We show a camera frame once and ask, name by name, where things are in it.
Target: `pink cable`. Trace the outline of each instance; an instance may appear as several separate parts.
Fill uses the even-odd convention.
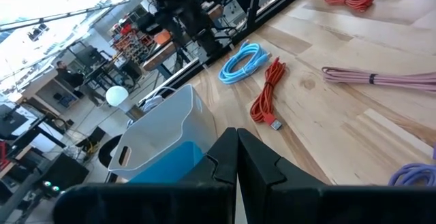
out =
[[[372,74],[345,68],[323,67],[325,81],[395,86],[436,93],[436,72],[405,76]]]

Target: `bin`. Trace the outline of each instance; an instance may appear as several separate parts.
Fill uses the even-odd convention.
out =
[[[174,182],[216,140],[211,111],[187,84],[129,127],[108,169],[131,182]],[[121,165],[121,152],[126,149]]]

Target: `white round lamp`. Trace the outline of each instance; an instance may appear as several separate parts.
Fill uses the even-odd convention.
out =
[[[121,109],[128,117],[137,121],[144,112],[129,99],[129,92],[122,86],[112,86],[106,91],[106,101],[109,105]]]

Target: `white plastic bin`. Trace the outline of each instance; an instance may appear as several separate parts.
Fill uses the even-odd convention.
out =
[[[186,147],[187,142],[194,144],[204,154],[216,140],[217,132],[212,113],[192,85],[187,84],[136,121],[123,134],[108,169],[126,180],[131,180],[164,159],[162,161],[167,164],[174,164],[176,170],[178,164],[189,162],[184,159],[171,162],[166,155],[174,155],[175,149],[181,145],[184,145],[181,146],[183,150],[189,150],[190,146]],[[123,166],[120,157],[125,147],[129,149],[129,153],[126,154],[128,158]],[[165,173],[161,172],[164,170],[153,171],[160,174]]]

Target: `blue cable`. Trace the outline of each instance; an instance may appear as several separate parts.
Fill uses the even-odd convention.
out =
[[[250,61],[238,71],[232,72],[233,67],[244,57],[252,54]],[[219,72],[218,78],[224,84],[234,84],[253,74],[258,67],[268,61],[268,53],[259,44],[244,42],[238,53],[231,57]]]

